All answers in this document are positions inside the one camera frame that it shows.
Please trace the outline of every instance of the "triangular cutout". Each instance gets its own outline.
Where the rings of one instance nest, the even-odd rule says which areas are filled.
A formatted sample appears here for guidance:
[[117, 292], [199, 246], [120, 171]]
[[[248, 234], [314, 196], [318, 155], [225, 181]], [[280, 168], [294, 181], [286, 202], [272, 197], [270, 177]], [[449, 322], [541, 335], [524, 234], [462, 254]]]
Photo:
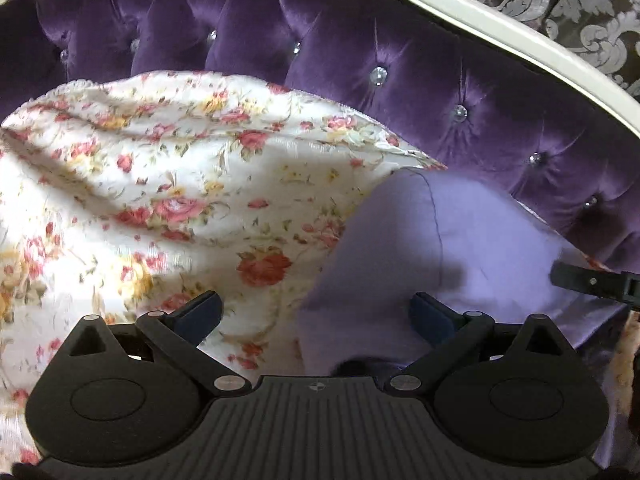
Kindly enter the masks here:
[[560, 347], [549, 335], [549, 332], [541, 326], [534, 330], [533, 335], [529, 340], [529, 344], [527, 345], [527, 351], [535, 352], [537, 354], [562, 355]]
[[85, 328], [76, 344], [71, 349], [71, 357], [75, 357], [77, 355], [90, 355], [90, 354], [99, 354], [100, 352], [104, 352], [106, 350], [106, 346], [104, 342], [100, 338], [98, 331], [93, 326], [88, 326]]

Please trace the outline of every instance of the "silver screw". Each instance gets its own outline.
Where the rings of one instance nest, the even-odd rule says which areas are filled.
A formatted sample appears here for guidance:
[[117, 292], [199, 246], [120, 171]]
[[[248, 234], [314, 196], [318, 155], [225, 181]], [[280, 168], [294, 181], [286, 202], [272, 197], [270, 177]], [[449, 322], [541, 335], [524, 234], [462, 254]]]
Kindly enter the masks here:
[[420, 388], [422, 383], [420, 379], [412, 375], [396, 375], [389, 384], [401, 392], [411, 392]]
[[244, 386], [245, 380], [238, 375], [223, 375], [213, 381], [213, 385], [223, 392], [234, 392]]

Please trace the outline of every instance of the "tufted button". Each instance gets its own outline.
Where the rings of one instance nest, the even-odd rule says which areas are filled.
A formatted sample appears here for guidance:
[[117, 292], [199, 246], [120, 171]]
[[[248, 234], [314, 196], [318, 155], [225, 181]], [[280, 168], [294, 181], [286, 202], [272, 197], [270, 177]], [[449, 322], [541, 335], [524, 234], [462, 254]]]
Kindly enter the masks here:
[[453, 117], [453, 120], [456, 121], [457, 123], [461, 123], [462, 121], [465, 121], [468, 115], [469, 113], [466, 111], [466, 108], [463, 107], [463, 105], [455, 105], [453, 107], [453, 110], [451, 111], [451, 116]]
[[377, 66], [369, 74], [369, 80], [375, 86], [382, 86], [386, 81], [387, 74], [388, 72], [386, 71], [385, 68], [382, 68], [381, 66]]
[[585, 209], [592, 209], [598, 204], [598, 197], [595, 195], [591, 195], [587, 202], [584, 203]]
[[532, 166], [538, 166], [546, 160], [546, 153], [535, 152], [529, 157], [529, 164]]

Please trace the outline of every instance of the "black buckle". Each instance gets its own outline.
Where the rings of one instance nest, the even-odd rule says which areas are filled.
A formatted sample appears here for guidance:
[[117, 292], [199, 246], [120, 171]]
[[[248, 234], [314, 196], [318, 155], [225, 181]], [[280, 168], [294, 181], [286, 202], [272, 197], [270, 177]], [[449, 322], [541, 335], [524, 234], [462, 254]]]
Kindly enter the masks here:
[[551, 283], [575, 292], [625, 303], [640, 312], [640, 274], [584, 269], [563, 262], [554, 263]]

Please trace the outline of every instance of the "floral bedsheet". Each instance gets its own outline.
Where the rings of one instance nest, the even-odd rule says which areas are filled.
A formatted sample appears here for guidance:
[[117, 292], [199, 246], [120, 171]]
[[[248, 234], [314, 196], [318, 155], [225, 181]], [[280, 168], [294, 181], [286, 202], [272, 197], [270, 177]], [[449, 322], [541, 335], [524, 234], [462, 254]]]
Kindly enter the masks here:
[[292, 314], [345, 220], [395, 168], [442, 168], [343, 105], [245, 76], [74, 82], [0, 132], [0, 470], [36, 462], [24, 405], [77, 320], [204, 290], [207, 354], [303, 374]]

